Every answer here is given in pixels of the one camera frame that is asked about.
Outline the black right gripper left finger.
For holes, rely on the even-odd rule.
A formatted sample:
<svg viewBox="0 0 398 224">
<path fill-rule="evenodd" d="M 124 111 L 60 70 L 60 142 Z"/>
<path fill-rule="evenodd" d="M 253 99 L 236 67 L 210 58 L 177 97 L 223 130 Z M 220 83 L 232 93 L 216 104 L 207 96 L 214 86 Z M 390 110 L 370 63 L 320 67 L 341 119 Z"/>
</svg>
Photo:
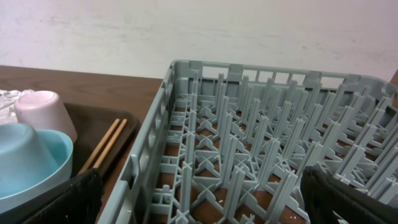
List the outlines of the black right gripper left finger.
<svg viewBox="0 0 398 224">
<path fill-rule="evenodd" d="M 102 206 L 100 172 L 91 168 L 1 214 L 7 223 L 94 223 Z"/>
</svg>

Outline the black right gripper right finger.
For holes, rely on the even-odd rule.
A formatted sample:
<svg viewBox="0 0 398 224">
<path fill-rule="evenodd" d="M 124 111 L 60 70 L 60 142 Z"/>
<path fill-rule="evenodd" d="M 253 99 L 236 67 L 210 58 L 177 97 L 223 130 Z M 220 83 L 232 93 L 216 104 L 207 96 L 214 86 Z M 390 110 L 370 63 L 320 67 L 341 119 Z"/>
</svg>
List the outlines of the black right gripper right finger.
<svg viewBox="0 0 398 224">
<path fill-rule="evenodd" d="M 317 167 L 306 166 L 300 184 L 310 222 L 350 224 L 397 223 L 397 209 L 336 180 Z"/>
</svg>

